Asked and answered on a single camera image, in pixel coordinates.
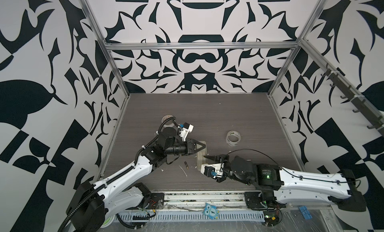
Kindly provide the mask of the white remote control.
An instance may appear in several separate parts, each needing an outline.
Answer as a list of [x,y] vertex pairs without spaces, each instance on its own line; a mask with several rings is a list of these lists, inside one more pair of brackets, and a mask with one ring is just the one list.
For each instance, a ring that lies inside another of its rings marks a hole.
[[208,163],[207,158],[205,158],[205,156],[208,155],[207,143],[205,141],[200,141],[200,143],[204,145],[204,148],[197,153],[197,170],[199,172],[201,171],[202,165]]

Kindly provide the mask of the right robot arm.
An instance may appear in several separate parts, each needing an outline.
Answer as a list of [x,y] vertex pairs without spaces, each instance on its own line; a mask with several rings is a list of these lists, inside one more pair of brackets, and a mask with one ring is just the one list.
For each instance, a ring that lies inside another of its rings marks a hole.
[[292,202],[320,202],[347,212],[365,212],[367,204],[357,189],[352,170],[316,174],[290,170],[278,165],[255,164],[239,156],[207,156],[213,164],[201,165],[201,173],[221,183],[226,179],[253,186],[259,194],[247,199],[250,209],[283,207]]

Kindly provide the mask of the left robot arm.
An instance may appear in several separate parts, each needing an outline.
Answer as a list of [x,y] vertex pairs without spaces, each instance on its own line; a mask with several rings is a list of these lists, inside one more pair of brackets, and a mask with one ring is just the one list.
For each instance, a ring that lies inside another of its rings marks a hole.
[[165,128],[123,169],[93,184],[80,184],[58,230],[62,232],[71,223],[77,232],[96,232],[107,218],[147,205],[151,192],[138,180],[166,164],[168,155],[189,156],[205,149],[204,144],[187,137],[193,128],[188,123],[178,129]]

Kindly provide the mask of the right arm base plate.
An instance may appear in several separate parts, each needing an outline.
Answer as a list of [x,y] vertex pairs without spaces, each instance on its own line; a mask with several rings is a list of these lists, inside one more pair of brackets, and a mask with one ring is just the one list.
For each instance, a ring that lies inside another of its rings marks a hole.
[[274,211],[284,207],[277,202],[274,191],[257,191],[244,193],[246,206],[254,211]]

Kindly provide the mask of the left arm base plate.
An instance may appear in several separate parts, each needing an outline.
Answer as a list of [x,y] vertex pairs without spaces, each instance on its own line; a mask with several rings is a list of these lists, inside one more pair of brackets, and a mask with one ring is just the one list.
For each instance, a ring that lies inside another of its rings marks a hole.
[[165,201],[164,193],[149,193],[144,195],[140,208],[143,209],[159,209],[162,208]]

